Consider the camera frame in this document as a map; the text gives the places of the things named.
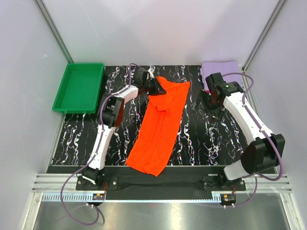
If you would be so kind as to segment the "orange t shirt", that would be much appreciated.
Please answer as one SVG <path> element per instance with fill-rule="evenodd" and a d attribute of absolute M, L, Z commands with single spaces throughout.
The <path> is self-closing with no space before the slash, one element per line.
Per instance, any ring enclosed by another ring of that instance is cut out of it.
<path fill-rule="evenodd" d="M 180 127 L 190 88 L 189 82 L 174 83 L 158 77 L 166 94 L 149 96 L 138 138 L 126 165 L 158 176 L 167 166 Z"/>

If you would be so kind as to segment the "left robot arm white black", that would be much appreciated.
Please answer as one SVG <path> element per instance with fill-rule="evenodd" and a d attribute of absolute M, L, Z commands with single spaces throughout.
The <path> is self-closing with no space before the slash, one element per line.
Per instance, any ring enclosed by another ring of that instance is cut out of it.
<path fill-rule="evenodd" d="M 94 190 L 103 186 L 103 173 L 109 143 L 117 127 L 122 123 L 125 104 L 143 93 L 158 96 L 166 94 L 154 69 L 139 68 L 134 78 L 121 90 L 105 94 L 99 106 L 98 132 L 91 156 L 82 171 L 82 179 Z"/>

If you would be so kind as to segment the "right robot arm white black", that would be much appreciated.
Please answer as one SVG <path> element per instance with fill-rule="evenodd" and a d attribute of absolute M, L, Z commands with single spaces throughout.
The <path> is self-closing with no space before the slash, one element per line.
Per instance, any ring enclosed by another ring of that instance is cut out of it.
<path fill-rule="evenodd" d="M 278 181 L 283 176 L 282 154 L 285 138 L 274 134 L 249 104 L 246 90 L 238 82 L 226 82 L 220 72 L 205 79 L 208 92 L 201 92 L 193 108 L 199 107 L 213 120 L 220 121 L 227 110 L 240 126 L 247 140 L 247 148 L 240 160 L 225 166 L 218 173 L 217 184 L 224 190 L 230 189 L 239 179 L 260 176 L 269 181 Z"/>

